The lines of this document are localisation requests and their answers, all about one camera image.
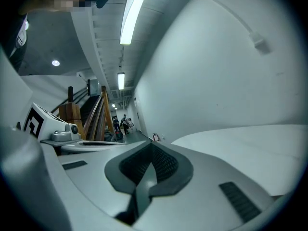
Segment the stair railing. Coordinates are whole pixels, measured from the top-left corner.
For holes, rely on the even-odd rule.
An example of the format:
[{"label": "stair railing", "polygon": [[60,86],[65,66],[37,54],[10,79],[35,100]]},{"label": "stair railing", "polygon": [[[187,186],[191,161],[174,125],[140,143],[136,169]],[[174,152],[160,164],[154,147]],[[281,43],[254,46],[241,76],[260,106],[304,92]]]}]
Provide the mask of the stair railing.
[{"label": "stair railing", "polygon": [[[91,111],[90,111],[90,113],[89,113],[89,116],[88,116],[88,118],[87,118],[87,120],[86,120],[86,122],[85,122],[85,125],[83,126],[83,132],[84,132],[85,135],[87,135],[87,133],[88,133],[88,130],[89,130],[91,121],[92,121],[92,119],[93,119],[93,117],[94,117],[94,114],[95,114],[95,112],[96,112],[96,109],[97,109],[99,103],[101,102],[102,98],[103,98],[103,94],[101,93],[100,96],[98,97],[98,99],[96,100],[95,104],[93,105],[93,107],[92,107],[92,109],[91,109]],[[92,127],[92,131],[91,131],[91,134],[90,134],[90,138],[91,138],[91,135],[92,135],[92,134],[93,134],[93,137],[94,137],[95,129],[96,129],[96,126],[93,126],[93,127]]]},{"label": "stair railing", "polygon": [[106,87],[102,87],[102,92],[92,107],[85,125],[83,126],[85,136],[88,134],[93,119],[93,126],[90,136],[88,137],[89,141],[104,141],[106,123],[108,125],[108,130],[114,135],[115,132],[110,116]]},{"label": "stair railing", "polygon": [[[76,93],[73,94],[73,102],[75,104],[78,104],[85,96],[87,95],[87,88],[83,88],[79,91],[77,91]],[[59,107],[65,103],[68,102],[68,98],[65,99],[62,103],[60,103],[57,107],[55,107],[51,113],[55,112],[57,109],[59,109]]]}]

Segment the recessed light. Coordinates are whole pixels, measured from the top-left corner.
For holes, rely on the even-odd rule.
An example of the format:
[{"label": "recessed light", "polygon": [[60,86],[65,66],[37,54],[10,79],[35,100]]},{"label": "recessed light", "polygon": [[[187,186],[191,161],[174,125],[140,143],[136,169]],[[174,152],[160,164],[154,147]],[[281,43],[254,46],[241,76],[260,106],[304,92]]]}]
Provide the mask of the recessed light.
[{"label": "recessed light", "polygon": [[26,30],[29,28],[29,22],[26,20]]},{"label": "recessed light", "polygon": [[59,65],[60,65],[60,62],[57,61],[57,60],[54,60],[54,61],[52,61],[51,63],[52,63],[52,65],[54,65],[54,66],[59,66]]}]

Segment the black vent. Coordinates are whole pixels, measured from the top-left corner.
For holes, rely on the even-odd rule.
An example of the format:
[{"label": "black vent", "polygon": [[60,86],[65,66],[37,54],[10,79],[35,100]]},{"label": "black vent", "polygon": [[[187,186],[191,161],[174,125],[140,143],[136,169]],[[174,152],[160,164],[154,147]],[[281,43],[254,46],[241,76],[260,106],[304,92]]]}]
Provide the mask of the black vent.
[{"label": "black vent", "polygon": [[87,165],[87,163],[85,161],[78,161],[78,162],[73,162],[73,163],[69,163],[69,164],[63,164],[62,167],[64,168],[64,170],[68,170],[68,169],[72,169],[72,168],[76,168],[76,167],[81,167]]},{"label": "black vent", "polygon": [[178,161],[158,147],[153,148],[152,164],[156,171],[157,183],[171,177],[178,169]]},{"label": "black vent", "polygon": [[233,182],[219,185],[244,223],[261,213],[255,204]]},{"label": "black vent", "polygon": [[136,185],[141,181],[151,162],[152,151],[150,148],[150,145],[148,145],[120,163],[121,172]]}]

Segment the ceiling beam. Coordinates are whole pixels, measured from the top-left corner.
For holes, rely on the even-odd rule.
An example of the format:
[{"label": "ceiling beam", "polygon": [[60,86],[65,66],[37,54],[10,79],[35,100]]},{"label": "ceiling beam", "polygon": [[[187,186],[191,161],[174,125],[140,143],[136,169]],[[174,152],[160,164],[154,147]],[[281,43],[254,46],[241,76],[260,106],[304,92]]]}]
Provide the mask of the ceiling beam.
[{"label": "ceiling beam", "polygon": [[105,73],[102,70],[97,44],[94,41],[92,7],[85,7],[82,11],[72,11],[71,16],[79,43],[93,73],[100,85],[106,86],[108,94],[113,97]]}]

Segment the black sign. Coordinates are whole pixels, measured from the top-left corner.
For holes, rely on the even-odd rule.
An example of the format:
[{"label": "black sign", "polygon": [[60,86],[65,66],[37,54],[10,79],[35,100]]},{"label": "black sign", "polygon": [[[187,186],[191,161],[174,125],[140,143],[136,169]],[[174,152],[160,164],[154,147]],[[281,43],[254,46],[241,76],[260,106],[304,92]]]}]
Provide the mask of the black sign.
[{"label": "black sign", "polygon": [[44,118],[42,118],[35,111],[35,109],[31,108],[24,126],[24,131],[29,132],[30,134],[33,134],[35,137],[38,138],[43,122]]}]

